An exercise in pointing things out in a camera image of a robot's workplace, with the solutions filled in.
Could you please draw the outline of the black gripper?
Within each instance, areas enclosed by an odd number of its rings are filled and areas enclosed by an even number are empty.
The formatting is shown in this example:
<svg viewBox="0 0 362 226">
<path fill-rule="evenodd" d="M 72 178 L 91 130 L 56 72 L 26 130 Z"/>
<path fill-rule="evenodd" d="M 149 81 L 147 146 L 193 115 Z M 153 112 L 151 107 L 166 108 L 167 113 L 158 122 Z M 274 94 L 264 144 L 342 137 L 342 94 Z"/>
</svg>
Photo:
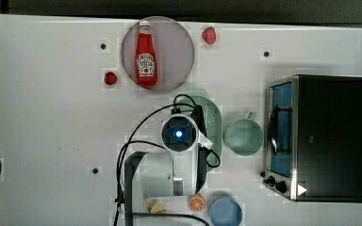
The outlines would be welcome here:
<svg viewBox="0 0 362 226">
<path fill-rule="evenodd" d="M 195 193 L 198 193 L 206 182 L 206 151 L 204 149 L 204 138 L 206 137 L 206 124 L 204 118 L 204 111 L 200 105 L 194 107 L 191 118 L 195 121 L 198 128 L 197 146 L 197 175 L 196 175 L 196 188 Z"/>
</svg>

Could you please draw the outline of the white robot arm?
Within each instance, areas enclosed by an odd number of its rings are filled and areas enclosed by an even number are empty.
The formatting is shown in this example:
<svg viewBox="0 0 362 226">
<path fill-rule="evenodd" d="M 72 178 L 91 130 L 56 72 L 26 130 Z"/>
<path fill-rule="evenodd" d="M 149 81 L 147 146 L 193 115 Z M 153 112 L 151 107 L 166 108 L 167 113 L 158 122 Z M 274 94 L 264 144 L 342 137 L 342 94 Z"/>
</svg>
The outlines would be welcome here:
<svg viewBox="0 0 362 226">
<path fill-rule="evenodd" d="M 160 126 L 160 151 L 135 152 L 124 165 L 123 201 L 125 226 L 133 226 L 134 208 L 146 198 L 192 196 L 206 182 L 206 159 L 213 142 L 206 137 L 203 109 L 191 105 L 189 115 L 174 106 Z"/>
</svg>

